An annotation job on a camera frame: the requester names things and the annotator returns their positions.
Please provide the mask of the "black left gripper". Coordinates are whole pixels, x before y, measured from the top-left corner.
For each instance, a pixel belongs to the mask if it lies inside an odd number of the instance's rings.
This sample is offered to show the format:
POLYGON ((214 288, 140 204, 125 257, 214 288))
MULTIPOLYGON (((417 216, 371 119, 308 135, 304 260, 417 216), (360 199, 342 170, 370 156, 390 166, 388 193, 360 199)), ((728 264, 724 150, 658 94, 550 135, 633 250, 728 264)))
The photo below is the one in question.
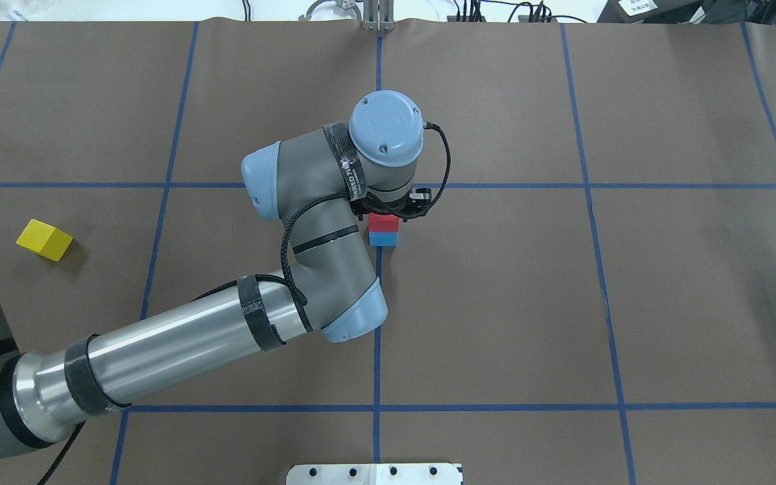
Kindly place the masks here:
POLYGON ((434 203, 432 189, 413 188, 410 185, 396 190, 381 190, 372 185, 367 194, 355 201, 355 216, 363 220, 370 213, 394 215, 404 222, 422 218, 428 214, 434 203))

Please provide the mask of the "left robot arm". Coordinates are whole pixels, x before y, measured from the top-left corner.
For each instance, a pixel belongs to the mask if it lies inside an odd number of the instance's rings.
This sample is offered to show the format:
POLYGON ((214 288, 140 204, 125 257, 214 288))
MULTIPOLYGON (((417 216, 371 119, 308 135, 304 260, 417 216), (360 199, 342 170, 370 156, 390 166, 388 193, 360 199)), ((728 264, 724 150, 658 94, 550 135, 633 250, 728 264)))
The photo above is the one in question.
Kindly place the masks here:
POLYGON ((255 211, 284 225, 277 272, 247 274, 51 354, 19 350, 0 305, 0 459, 58 444, 90 418, 300 335, 343 343, 382 325, 388 308, 358 218, 427 214, 435 197, 412 188, 427 129, 434 123, 409 96, 376 91, 347 122, 244 157, 255 211))

